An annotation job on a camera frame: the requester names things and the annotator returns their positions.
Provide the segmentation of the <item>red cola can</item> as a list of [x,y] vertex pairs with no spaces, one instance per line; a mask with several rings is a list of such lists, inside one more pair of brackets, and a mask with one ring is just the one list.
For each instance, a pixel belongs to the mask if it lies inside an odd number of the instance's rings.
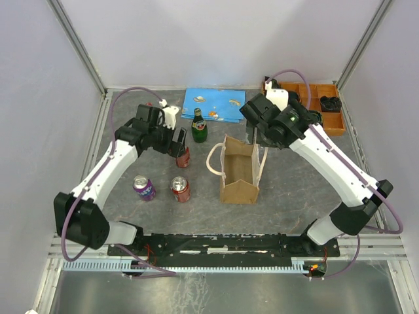
[[190,162],[190,152],[189,152],[189,147],[187,147],[185,153],[175,159],[175,163],[177,167],[186,168],[189,166],[189,162]]
[[181,203],[189,201],[191,197],[189,182],[186,178],[181,176],[172,179],[171,191],[173,192],[176,201]]

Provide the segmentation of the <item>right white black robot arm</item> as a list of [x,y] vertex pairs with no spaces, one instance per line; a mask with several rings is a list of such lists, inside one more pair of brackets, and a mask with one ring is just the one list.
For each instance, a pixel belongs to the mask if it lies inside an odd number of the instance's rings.
[[301,238],[301,250],[315,256],[340,234],[356,236],[393,190],[388,180],[378,181],[363,172],[327,136],[319,116],[298,101],[257,94],[240,112],[271,147],[288,148],[311,164],[335,189],[340,205],[315,220]]

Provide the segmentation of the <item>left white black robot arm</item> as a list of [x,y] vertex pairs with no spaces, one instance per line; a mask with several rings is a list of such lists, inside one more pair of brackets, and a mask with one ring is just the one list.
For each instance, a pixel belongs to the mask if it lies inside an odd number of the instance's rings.
[[54,198],[56,229],[63,242],[90,249],[121,244],[131,255],[144,250],[141,228],[127,222],[109,222],[102,209],[124,172],[151,148],[173,158],[185,152],[185,128],[176,128],[180,108],[139,105],[136,116],[114,133],[101,160],[69,193]]

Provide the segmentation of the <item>brown canvas tote bag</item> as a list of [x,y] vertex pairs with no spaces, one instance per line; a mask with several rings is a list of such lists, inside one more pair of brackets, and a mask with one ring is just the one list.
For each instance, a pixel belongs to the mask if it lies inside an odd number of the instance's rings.
[[[210,165],[211,157],[221,149],[221,169],[217,171]],[[220,202],[236,205],[253,205],[257,203],[259,183],[263,175],[268,149],[259,156],[260,145],[246,144],[243,141],[226,135],[223,142],[212,147],[206,158],[206,167],[220,177]]]

